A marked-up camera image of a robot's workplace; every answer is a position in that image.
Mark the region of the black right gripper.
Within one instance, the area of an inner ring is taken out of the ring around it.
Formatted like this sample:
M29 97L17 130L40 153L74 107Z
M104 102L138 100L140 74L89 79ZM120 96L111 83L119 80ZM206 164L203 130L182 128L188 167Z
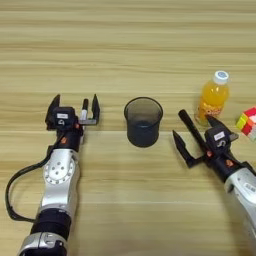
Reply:
M214 116L207 115L206 118L211 128L205 132L205 138L202 138L196 127L190 130L204 152L203 156L192 157L186 149L185 142L175 130L173 130L174 142L188 167L204 162L215 171L222 182L225 182L233 173L245 168L246 164L239 162L231 152L232 132Z

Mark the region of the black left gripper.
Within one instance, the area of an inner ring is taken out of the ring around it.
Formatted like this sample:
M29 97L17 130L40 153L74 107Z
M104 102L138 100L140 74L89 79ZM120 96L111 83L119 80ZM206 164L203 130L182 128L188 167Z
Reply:
M72 149L79 151L80 140L83 136L83 128L79 123L78 116L73 107L58 107L60 95L57 94L50 103L45 123L48 130L55 130L57 133L57 149ZM97 95L94 94L92 102L93 120L99 121L100 106Z

